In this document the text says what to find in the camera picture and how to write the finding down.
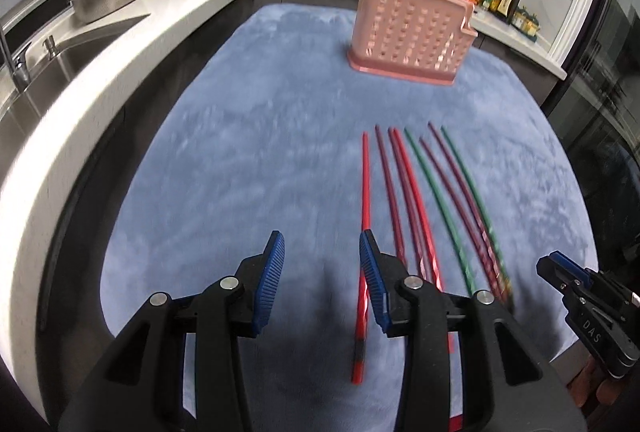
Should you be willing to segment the person's hand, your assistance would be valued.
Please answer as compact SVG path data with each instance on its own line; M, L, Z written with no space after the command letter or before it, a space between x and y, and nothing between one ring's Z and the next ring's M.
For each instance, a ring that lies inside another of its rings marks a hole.
M587 420L620 420L634 399L634 375L629 371L623 378L613 378L589 355L567 388Z

